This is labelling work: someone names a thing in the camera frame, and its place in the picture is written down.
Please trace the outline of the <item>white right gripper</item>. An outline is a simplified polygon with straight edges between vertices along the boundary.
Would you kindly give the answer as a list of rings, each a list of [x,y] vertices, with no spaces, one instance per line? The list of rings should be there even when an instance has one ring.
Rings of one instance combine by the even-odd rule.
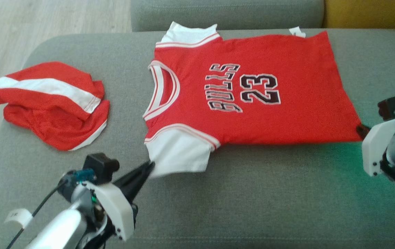
[[[361,123],[356,126],[356,132],[363,140],[365,172],[371,177],[385,174],[395,182],[395,119],[372,128]]]

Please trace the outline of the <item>red Bulls 23 jersey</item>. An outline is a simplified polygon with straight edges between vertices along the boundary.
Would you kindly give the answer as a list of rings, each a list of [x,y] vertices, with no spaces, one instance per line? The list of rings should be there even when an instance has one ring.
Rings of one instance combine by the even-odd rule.
[[[360,140],[328,33],[290,31],[224,40],[217,24],[171,23],[148,67],[154,92],[143,118],[152,178],[204,172],[226,144]]]

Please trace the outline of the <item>grey sofa backrest cushion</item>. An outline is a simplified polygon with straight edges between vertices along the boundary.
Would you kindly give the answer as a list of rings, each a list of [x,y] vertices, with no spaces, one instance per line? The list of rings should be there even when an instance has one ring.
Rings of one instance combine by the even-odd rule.
[[[185,27],[220,30],[320,28],[325,0],[131,0],[133,31]]]

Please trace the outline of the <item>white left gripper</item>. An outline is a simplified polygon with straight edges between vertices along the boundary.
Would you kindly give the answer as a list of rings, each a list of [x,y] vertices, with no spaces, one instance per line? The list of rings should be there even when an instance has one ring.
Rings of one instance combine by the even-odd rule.
[[[133,208],[130,205],[149,178],[155,162],[147,161],[112,183],[96,186],[88,181],[78,184],[71,196],[77,208],[95,226],[87,233],[90,241],[105,237],[106,228],[111,235],[127,241],[134,233]]]

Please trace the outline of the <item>yellow sofa backrest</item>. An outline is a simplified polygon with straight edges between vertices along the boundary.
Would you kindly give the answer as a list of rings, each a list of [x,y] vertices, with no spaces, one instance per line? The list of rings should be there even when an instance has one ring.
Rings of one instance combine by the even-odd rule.
[[[325,28],[395,29],[395,0],[324,0]]]

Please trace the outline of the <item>wide grey sofa seat cushion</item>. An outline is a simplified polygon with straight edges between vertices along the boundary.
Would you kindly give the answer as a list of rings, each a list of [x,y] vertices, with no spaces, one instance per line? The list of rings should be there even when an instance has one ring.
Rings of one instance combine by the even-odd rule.
[[[4,222],[8,213],[33,211],[88,154],[118,159],[116,178],[148,159],[148,64],[163,34],[63,35],[32,52],[26,67],[61,61],[102,80],[110,116],[91,145],[72,152],[2,121],[0,249],[21,227]],[[395,249],[395,183],[364,172],[360,143],[222,146],[205,172],[148,180],[135,203],[134,235],[106,249]]]

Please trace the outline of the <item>red shorts with white stripe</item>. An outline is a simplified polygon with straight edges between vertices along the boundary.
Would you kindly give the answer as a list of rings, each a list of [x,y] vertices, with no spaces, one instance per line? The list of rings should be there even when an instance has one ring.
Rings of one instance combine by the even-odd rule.
[[[60,151],[90,145],[110,110],[101,80],[62,62],[45,62],[0,77],[4,119]]]

